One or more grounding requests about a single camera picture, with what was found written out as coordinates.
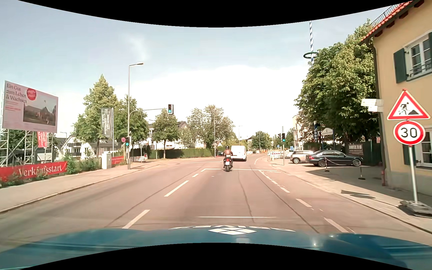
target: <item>dark sedan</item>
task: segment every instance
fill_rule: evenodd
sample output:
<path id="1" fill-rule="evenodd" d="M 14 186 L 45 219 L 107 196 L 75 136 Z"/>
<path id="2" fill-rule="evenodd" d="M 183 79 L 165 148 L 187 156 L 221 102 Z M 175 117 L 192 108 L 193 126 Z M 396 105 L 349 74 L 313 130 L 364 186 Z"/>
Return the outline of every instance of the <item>dark sedan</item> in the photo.
<path id="1" fill-rule="evenodd" d="M 325 167 L 326 160 L 328 166 L 353 165 L 361 166 L 363 158 L 361 156 L 350 156 L 336 150 L 320 150 L 310 155 L 306 155 L 306 163 L 311 163 L 314 166 Z"/>

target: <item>sidewalk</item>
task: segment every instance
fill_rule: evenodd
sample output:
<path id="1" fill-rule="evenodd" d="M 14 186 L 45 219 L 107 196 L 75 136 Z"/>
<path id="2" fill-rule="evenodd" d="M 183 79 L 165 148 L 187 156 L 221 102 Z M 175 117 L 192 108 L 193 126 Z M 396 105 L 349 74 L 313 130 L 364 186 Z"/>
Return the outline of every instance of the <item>sidewalk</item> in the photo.
<path id="1" fill-rule="evenodd" d="M 0 214 L 27 205 L 32 202 L 44 200 L 58 194 L 73 191 L 118 176 L 135 173 L 164 163 L 164 160 L 151 160 L 144 163 L 133 162 L 131 169 L 127 165 L 120 165 L 111 169 L 98 169 L 79 174 L 63 175 L 41 181 L 34 181 L 18 186 L 0 189 Z"/>
<path id="2" fill-rule="evenodd" d="M 362 166 L 362 176 L 366 180 L 359 180 L 361 176 L 359 167 L 328 167 L 329 172 L 326 172 L 325 168 L 315 167 L 312 164 L 292 164 L 286 163 L 285 160 L 283 166 L 281 159 L 268 162 L 273 168 L 297 176 L 327 192 L 366 205 L 432 234 L 432 218 L 415 217 L 400 208 L 401 200 L 413 200 L 412 192 L 382 186 L 381 167 Z M 432 207 L 432 196 L 418 194 L 418 200 Z"/>

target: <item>30 speed limit sign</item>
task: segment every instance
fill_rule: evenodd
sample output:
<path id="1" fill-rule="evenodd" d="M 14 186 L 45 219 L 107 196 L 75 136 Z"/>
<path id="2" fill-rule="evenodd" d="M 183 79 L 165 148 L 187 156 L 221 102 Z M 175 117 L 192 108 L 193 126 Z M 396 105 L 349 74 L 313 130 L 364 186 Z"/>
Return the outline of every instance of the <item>30 speed limit sign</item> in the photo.
<path id="1" fill-rule="evenodd" d="M 411 120 L 405 120 L 399 122 L 394 127 L 393 134 L 396 140 L 402 144 L 416 145 L 424 140 L 426 131 L 420 123 Z"/>

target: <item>blue and white striped pole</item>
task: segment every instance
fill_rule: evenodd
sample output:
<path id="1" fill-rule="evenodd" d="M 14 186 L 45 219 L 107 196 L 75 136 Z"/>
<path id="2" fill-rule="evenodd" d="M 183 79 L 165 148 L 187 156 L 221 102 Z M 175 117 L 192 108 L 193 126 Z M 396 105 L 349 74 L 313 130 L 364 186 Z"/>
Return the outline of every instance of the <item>blue and white striped pole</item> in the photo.
<path id="1" fill-rule="evenodd" d="M 313 23 L 309 21 L 309 41 L 311 43 L 311 52 L 314 52 L 315 46 L 313 45 Z M 311 53 L 311 65 L 315 63 L 315 55 Z"/>

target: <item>triangular warning sign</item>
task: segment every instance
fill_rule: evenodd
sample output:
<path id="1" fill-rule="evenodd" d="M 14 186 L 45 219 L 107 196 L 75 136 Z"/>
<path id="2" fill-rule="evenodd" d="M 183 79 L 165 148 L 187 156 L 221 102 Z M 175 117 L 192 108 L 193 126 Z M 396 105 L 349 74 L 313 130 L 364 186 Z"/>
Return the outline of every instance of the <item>triangular warning sign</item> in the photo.
<path id="1" fill-rule="evenodd" d="M 388 115 L 388 120 L 430 119 L 431 116 L 421 107 L 414 97 L 403 89 L 401 95 Z"/>

